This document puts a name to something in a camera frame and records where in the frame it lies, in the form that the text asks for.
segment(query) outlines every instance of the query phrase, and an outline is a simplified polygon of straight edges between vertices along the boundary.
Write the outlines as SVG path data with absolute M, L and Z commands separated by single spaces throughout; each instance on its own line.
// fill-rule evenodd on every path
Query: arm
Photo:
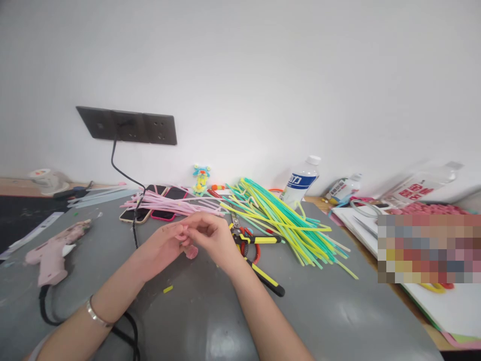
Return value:
M 92 308 L 102 320 L 115 323 L 145 282 L 182 253 L 184 247 L 175 238 L 182 231 L 179 223 L 159 228 L 92 296 Z M 88 360 L 110 330 L 92 319 L 83 304 L 52 333 L 37 360 Z
M 299 336 L 279 310 L 235 245 L 227 222 L 206 213 L 180 221 L 229 276 L 246 317 L 261 360 L 313 360 Z

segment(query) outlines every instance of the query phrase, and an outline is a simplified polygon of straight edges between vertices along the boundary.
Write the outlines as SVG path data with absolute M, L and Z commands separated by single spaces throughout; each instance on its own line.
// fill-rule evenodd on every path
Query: hand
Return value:
M 196 212 L 180 221 L 180 224 L 188 226 L 184 234 L 201 245 L 228 276 L 233 276 L 239 264 L 245 263 L 225 219 Z
M 128 262 L 142 282 L 158 275 L 185 250 L 188 242 L 176 238 L 183 231 L 179 222 L 162 226 L 130 256 Z

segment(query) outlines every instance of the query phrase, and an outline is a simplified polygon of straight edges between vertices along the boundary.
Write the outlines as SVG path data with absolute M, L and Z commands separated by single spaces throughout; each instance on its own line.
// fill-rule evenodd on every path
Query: gray table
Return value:
M 25 254 L 73 223 L 92 218 L 91 230 L 66 257 L 68 277 L 51 288 L 47 311 L 64 319 L 94 293 L 135 249 L 131 226 L 119 221 L 111 201 L 70 210 L 0 266 L 0 358 L 19 360 L 53 330 L 39 312 L 38 266 L 24 265 Z M 442 360 L 419 321 L 365 261 L 347 235 L 314 204 L 303 203 L 309 217 L 333 228 L 331 237 L 351 248 L 345 264 L 323 270 L 302 267 L 287 244 L 263 245 L 259 266 L 285 289 L 275 302 L 317 360 Z M 143 243 L 163 223 L 138 226 Z M 162 290 L 173 285 L 166 294 Z M 258 359 L 235 291 L 226 275 L 200 250 L 194 260 L 181 255 L 146 284 L 130 307 L 140 333 L 143 360 Z M 123 320 L 119 327 L 131 334 Z M 98 360 L 131 360 L 129 346 L 110 335 Z

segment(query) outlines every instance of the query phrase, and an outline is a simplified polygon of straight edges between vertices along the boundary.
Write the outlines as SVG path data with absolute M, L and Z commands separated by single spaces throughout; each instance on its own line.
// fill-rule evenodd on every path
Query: bundle of pipe cleaners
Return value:
M 232 196 L 223 199 L 241 211 L 225 203 L 221 203 L 220 206 L 237 213 L 265 234 L 268 232 L 259 225 L 284 237 L 301 265 L 317 266 L 322 269 L 318 260 L 324 264 L 338 264 L 353 278 L 358 279 L 338 259 L 338 257 L 347 259 L 346 252 L 350 252 L 350 249 L 323 234 L 322 232 L 330 232 L 331 228 L 320 224 L 319 220 L 307 218 L 300 203 L 297 205 L 302 216 L 274 194 L 247 178 L 241 178 L 236 186 L 229 188 Z
M 191 215 L 194 212 L 207 212 L 216 216 L 223 217 L 228 212 L 221 212 L 222 207 L 218 203 L 211 201 L 210 197 L 196 197 L 193 193 L 185 190 L 192 198 L 173 200 L 163 197 L 155 192 L 146 191 L 139 208 L 152 209 L 156 211 L 167 211 L 183 216 Z M 132 197 L 132 200 L 125 202 L 120 208 L 135 209 L 137 202 L 142 199 L 139 193 Z M 190 204 L 191 201 L 198 201 L 200 204 Z

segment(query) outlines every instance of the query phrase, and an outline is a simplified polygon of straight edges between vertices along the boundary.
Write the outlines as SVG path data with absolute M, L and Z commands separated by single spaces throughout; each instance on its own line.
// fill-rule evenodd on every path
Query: phone case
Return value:
M 122 216 L 124 215 L 125 212 L 127 212 L 128 210 L 124 210 L 122 212 L 122 214 L 120 215 L 119 219 L 123 222 L 126 222 L 126 223 L 133 223 L 133 221 L 131 220 L 127 220 L 127 219 L 122 219 Z M 147 220 L 149 219 L 150 215 L 152 214 L 152 210 L 149 211 L 149 213 L 147 213 L 144 217 L 144 219 L 142 221 L 135 221 L 135 224 L 144 224 L 145 222 L 147 222 Z
M 187 197 L 187 192 L 185 192 L 184 197 L 183 197 L 182 199 L 184 199 L 185 197 Z M 175 213 L 174 213 L 174 215 L 172 216 L 172 218 L 166 219 L 166 218 L 154 217 L 154 214 L 153 214 L 153 212 L 152 212 L 151 215 L 150 215 L 150 217 L 153 218 L 153 219 L 157 219 L 157 220 L 160 220 L 160 221 L 164 221 L 164 222 L 172 222 L 172 221 L 175 219 L 176 215 L 175 215 Z
M 168 191 L 168 188 L 165 188 L 164 191 L 162 192 L 161 196 L 163 196 L 166 192 Z M 119 219 L 122 221 L 122 222 L 126 222 L 126 223 L 134 223 L 133 221 L 131 220 L 127 220 L 127 219 L 122 219 L 122 216 L 124 215 L 124 213 L 127 212 L 127 210 L 124 210 L 122 212 L 122 214 L 120 215 Z M 144 224 L 145 222 L 147 222 L 147 220 L 149 219 L 150 215 L 152 214 L 153 210 L 150 210 L 149 213 L 147 213 L 144 217 L 144 219 L 142 221 L 135 221 L 135 224 Z

